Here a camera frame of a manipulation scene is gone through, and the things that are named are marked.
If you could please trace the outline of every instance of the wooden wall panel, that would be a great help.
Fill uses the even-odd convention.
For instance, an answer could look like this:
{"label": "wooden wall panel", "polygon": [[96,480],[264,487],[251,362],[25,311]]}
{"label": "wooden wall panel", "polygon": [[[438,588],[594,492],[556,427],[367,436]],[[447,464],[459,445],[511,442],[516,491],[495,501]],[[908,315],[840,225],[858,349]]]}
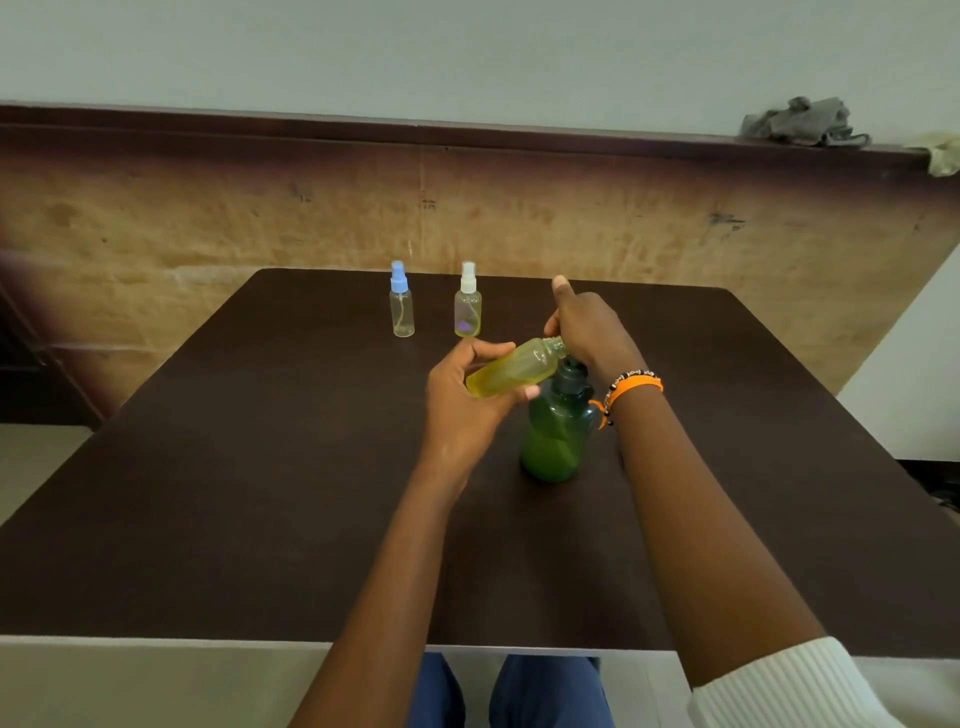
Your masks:
{"label": "wooden wall panel", "polygon": [[953,181],[432,146],[0,131],[0,283],[106,413],[260,267],[730,288],[836,392],[952,250]]}

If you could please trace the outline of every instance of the blue pants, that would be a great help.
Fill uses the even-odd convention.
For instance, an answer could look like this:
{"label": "blue pants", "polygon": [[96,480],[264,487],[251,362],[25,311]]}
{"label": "blue pants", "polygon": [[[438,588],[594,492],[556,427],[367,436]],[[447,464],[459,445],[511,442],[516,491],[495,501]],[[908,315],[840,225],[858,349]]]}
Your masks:
{"label": "blue pants", "polygon": [[[444,656],[423,655],[407,728],[463,728],[464,697]],[[613,728],[600,673],[586,657],[510,655],[490,698],[491,728]]]}

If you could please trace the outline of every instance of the blue spray cap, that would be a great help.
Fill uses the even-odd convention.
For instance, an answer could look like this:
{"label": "blue spray cap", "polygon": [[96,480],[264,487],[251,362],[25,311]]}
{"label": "blue spray cap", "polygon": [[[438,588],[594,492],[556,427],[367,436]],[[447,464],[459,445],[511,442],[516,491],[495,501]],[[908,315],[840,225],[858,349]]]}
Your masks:
{"label": "blue spray cap", "polygon": [[409,290],[407,285],[407,274],[403,271],[403,261],[395,260],[390,264],[390,290],[394,293],[406,293]]}

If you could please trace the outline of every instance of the gray cloth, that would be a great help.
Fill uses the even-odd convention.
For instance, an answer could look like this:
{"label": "gray cloth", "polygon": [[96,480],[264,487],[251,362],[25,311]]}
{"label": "gray cloth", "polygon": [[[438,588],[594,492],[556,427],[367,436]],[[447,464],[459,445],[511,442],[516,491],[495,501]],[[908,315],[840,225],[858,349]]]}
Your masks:
{"label": "gray cloth", "polygon": [[805,147],[865,147],[870,143],[870,135],[854,134],[847,123],[849,116],[850,110],[835,96],[813,103],[805,96],[797,96],[790,99],[787,109],[745,116],[740,136],[776,139]]}

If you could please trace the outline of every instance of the white sleeve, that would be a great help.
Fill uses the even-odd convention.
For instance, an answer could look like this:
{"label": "white sleeve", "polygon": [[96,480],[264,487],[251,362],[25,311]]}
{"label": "white sleeve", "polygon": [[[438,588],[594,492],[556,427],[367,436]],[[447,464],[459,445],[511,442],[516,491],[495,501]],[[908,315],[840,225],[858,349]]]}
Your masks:
{"label": "white sleeve", "polygon": [[697,688],[697,728],[902,728],[833,637],[798,644]]}

